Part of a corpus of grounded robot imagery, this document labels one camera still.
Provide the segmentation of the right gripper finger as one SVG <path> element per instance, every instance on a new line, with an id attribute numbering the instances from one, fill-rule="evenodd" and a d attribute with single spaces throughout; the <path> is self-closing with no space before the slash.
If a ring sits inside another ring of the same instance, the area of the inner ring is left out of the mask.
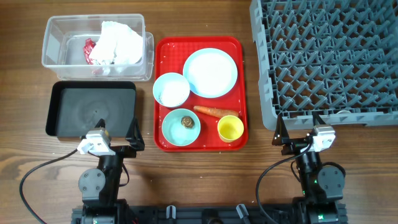
<path id="1" fill-rule="evenodd" d="M 312 113 L 312 119 L 313 119 L 313 125 L 324 125 L 326 122 L 320 117 L 320 115 L 317 112 Z"/>
<path id="2" fill-rule="evenodd" d="M 277 123 L 276 123 L 274 137 L 272 140 L 272 145 L 281 146 L 287 144 L 288 141 L 289 141 L 289 134 L 285 126 L 283 116 L 279 114 L 277 117 Z"/>

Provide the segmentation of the mint green bowl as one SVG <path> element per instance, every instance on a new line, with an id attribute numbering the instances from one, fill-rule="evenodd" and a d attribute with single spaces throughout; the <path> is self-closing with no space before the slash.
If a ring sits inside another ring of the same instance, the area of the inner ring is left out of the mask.
<path id="1" fill-rule="evenodd" d="M 184 128 L 181 124 L 183 116 L 193 118 L 195 125 L 192 129 Z M 187 146 L 197 140 L 201 131 L 201 122 L 198 116 L 191 110 L 179 108 L 169 112 L 161 125 L 161 130 L 167 142 L 174 146 Z"/>

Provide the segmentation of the yellow plastic cup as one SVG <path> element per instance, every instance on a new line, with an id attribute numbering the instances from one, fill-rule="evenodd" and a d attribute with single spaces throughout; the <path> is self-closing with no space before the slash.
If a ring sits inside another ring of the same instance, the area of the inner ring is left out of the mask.
<path id="1" fill-rule="evenodd" d="M 244 124 L 237 116 L 227 115 L 218 121 L 217 130 L 223 142 L 233 142 L 243 135 Z"/>

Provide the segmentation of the brown food scrap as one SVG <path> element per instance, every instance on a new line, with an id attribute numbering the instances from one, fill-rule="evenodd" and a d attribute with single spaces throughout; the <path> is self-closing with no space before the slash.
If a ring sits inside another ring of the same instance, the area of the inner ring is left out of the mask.
<path id="1" fill-rule="evenodd" d="M 190 116 L 183 116 L 181 118 L 181 124 L 184 128 L 192 129 L 195 125 L 195 122 Z"/>

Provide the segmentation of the light blue bowl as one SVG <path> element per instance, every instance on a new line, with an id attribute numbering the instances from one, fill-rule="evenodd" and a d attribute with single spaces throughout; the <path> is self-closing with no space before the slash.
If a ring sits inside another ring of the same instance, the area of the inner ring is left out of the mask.
<path id="1" fill-rule="evenodd" d="M 190 84 L 179 73 L 165 73 L 158 77 L 152 89 L 153 96 L 160 105 L 167 108 L 182 106 L 189 97 Z"/>

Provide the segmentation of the orange carrot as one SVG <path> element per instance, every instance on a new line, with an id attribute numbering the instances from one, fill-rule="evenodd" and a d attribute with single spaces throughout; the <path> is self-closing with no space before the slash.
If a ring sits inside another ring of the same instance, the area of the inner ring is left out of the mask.
<path id="1" fill-rule="evenodd" d="M 233 110 L 224 110 L 224 109 L 218 109 L 218 108 L 209 108 L 205 106 L 194 106 L 193 109 L 199 113 L 207 114 L 209 116 L 213 116 L 216 118 L 222 118 L 224 116 L 239 116 L 239 113 L 237 111 Z"/>

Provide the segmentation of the white rice pile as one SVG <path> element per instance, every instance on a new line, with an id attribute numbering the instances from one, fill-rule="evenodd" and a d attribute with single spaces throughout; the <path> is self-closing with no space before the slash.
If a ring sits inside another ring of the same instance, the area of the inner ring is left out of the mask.
<path id="1" fill-rule="evenodd" d="M 164 85 L 160 92 L 159 100 L 167 107 L 174 107 L 181 104 L 186 96 L 185 87 L 179 82 L 169 82 Z"/>

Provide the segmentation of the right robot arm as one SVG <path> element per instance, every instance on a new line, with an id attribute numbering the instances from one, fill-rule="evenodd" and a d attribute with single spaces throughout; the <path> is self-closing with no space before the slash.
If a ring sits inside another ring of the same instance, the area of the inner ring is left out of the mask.
<path id="1" fill-rule="evenodd" d="M 281 154 L 291 156 L 298 169 L 303 196 L 293 199 L 297 223 L 343 223 L 338 205 L 343 198 L 345 170 L 334 162 L 322 162 L 320 153 L 331 148 L 335 130 L 314 113 L 313 128 L 303 138 L 291 138 L 282 115 L 278 115 L 272 145 L 282 146 Z"/>

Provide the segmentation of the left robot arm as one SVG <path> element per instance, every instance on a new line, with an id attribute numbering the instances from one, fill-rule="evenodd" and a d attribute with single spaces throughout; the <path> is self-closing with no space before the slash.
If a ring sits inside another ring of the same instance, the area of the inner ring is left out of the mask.
<path id="1" fill-rule="evenodd" d="M 138 217 L 125 199 L 118 199 L 121 174 L 126 172 L 123 160 L 135 158 L 145 148 L 139 123 L 133 118 L 127 131 L 124 146 L 112 146 L 105 120 L 81 137 L 77 150 L 99 159 L 98 166 L 82 173 L 78 187 L 82 193 L 82 209 L 72 211 L 72 223 L 138 223 Z"/>

